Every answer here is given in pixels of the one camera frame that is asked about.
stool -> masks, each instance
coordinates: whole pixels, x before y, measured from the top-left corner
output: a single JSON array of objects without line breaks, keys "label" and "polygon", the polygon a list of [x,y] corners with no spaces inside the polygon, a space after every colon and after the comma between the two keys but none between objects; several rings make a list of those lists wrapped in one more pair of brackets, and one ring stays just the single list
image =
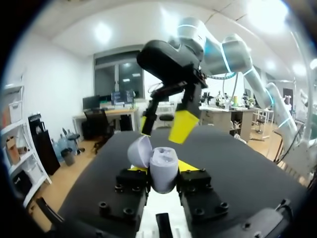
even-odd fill
[{"label": "stool", "polygon": [[159,118],[159,120],[164,122],[164,126],[160,126],[157,129],[170,127],[170,126],[165,126],[165,121],[173,121],[174,120],[174,116],[172,114],[162,114],[158,118]]},{"label": "stool", "polygon": [[259,123],[259,129],[258,129],[256,132],[259,133],[259,134],[262,134],[263,131],[261,130],[261,125],[262,125],[262,124],[264,125],[265,120],[263,120],[263,119],[257,119],[257,122]]},{"label": "stool", "polygon": [[77,139],[80,137],[79,134],[73,134],[73,135],[70,135],[69,137],[67,137],[67,140],[73,140],[75,142],[75,145],[76,145],[76,148],[77,148],[77,153],[76,155],[79,155],[81,152],[85,152],[85,148],[78,148],[78,145],[77,145]]}]

door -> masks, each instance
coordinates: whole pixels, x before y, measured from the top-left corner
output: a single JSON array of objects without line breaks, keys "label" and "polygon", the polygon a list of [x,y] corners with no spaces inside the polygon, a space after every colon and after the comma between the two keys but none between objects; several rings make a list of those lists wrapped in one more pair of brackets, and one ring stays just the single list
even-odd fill
[{"label": "door", "polygon": [[283,88],[283,97],[285,97],[285,96],[291,96],[291,99],[290,99],[289,102],[292,105],[292,110],[293,110],[293,107],[294,107],[294,104],[293,104],[293,99],[294,99],[293,89]]}]

white shelf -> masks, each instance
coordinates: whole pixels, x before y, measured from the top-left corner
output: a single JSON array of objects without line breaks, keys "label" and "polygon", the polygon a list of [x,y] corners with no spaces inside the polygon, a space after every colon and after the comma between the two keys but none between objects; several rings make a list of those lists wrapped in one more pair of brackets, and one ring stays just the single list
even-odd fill
[{"label": "white shelf", "polygon": [[23,83],[10,83],[3,87],[3,94],[17,93],[23,87]]},{"label": "white shelf", "polygon": [[34,196],[34,194],[36,193],[36,191],[40,188],[40,186],[42,185],[42,183],[44,183],[45,180],[46,180],[46,177],[43,175],[43,176],[39,179],[39,181],[31,187],[31,189],[30,189],[28,195],[26,195],[26,197],[25,197],[25,199],[24,199],[24,202],[23,202],[23,206],[24,206],[24,207],[26,207],[26,206],[29,204],[29,202],[31,201],[32,197]]},{"label": "white shelf", "polygon": [[17,121],[15,123],[12,123],[12,124],[6,126],[5,128],[3,128],[1,130],[1,136],[3,136],[4,134],[8,133],[9,131],[15,129],[16,127],[18,127],[18,126],[20,126],[20,125],[22,125],[24,123],[25,123],[24,120],[20,120],[20,121]]},{"label": "white shelf", "polygon": [[32,154],[33,154],[33,150],[30,150],[26,152],[24,155],[22,155],[19,163],[17,163],[16,165],[12,165],[11,168],[9,169],[9,175],[11,175],[17,168],[19,168],[24,163],[24,161],[26,161],[27,158],[29,158]]}]

yellow tape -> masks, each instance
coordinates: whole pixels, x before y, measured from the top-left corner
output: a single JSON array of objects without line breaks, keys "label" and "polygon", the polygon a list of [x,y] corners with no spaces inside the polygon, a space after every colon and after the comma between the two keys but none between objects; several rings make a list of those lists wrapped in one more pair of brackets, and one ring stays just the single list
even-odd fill
[{"label": "yellow tape", "polygon": [[143,127],[144,127],[144,123],[145,123],[145,120],[147,119],[146,116],[142,116],[142,120],[141,120],[141,134],[142,135],[146,135],[144,133],[142,133],[142,130],[143,130]]},{"label": "yellow tape", "polygon": [[[195,170],[199,170],[194,166],[191,166],[190,164],[185,163],[184,161],[178,160],[178,169],[180,172],[184,172],[187,170],[191,170],[191,171],[195,171]],[[141,170],[141,171],[145,171],[146,173],[148,173],[148,169],[147,168],[140,168],[140,167],[132,167],[128,170],[131,171],[137,171],[137,170]]]},{"label": "yellow tape", "polygon": [[189,165],[181,160],[178,160],[178,169],[180,172],[187,171],[187,170],[191,170],[191,171],[199,170],[199,169],[195,168],[194,166],[191,166],[191,165]]},{"label": "yellow tape", "polygon": [[132,167],[132,168],[130,168],[128,170],[132,170],[132,171],[141,170],[141,171],[144,171],[144,172],[148,173],[148,168]]},{"label": "yellow tape", "polygon": [[168,139],[172,142],[183,144],[198,121],[199,118],[195,117],[187,110],[176,111],[174,125]]}]

cable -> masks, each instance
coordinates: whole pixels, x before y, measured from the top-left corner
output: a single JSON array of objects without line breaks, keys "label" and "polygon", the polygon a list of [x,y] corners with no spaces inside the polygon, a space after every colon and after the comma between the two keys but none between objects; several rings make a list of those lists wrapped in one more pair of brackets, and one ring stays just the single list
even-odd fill
[{"label": "cable", "polygon": [[283,160],[284,160],[284,158],[285,158],[285,156],[288,154],[288,152],[291,150],[291,148],[292,148],[292,146],[293,146],[293,144],[294,144],[294,142],[295,142],[295,140],[296,140],[296,137],[298,136],[298,134],[299,134],[299,132],[301,131],[301,129],[304,127],[304,125],[301,125],[301,127],[298,129],[298,131],[296,132],[296,135],[294,136],[294,139],[293,139],[293,141],[292,141],[292,143],[291,143],[291,145],[290,145],[290,147],[288,148],[288,150],[286,151],[286,153],[283,155],[283,157],[280,159],[280,160],[277,160],[275,163],[278,165],[279,163],[281,163]]},{"label": "cable", "polygon": [[277,207],[277,208],[276,208],[276,211],[279,211],[279,210],[282,209],[282,208],[284,208],[285,211],[288,212],[290,221],[292,222],[293,219],[294,219],[294,213],[293,213],[292,208],[291,208],[289,205],[284,204],[284,205],[281,205],[281,206]]},{"label": "cable", "polygon": [[156,90],[156,89],[158,88],[158,86],[159,86],[160,84],[162,84],[162,82],[161,82],[161,83],[152,84],[152,85],[149,87],[149,89],[148,89],[148,93],[152,93],[154,90]]},{"label": "cable", "polygon": [[229,106],[230,106],[230,103],[231,103],[231,101],[233,99],[234,93],[236,91],[237,82],[238,82],[238,74],[236,74],[236,82],[234,83],[234,88],[233,88],[232,96],[231,96],[230,101],[229,101]]},{"label": "cable", "polygon": [[222,94],[223,94],[223,98],[226,99],[226,96],[224,94],[224,80],[222,81]]},{"label": "cable", "polygon": [[224,77],[217,77],[217,76],[213,76],[213,75],[206,75],[207,78],[211,78],[211,79],[216,79],[216,80],[226,80],[226,79],[230,79],[233,78],[235,75],[237,75],[237,73],[232,73],[229,76],[224,76]]}]

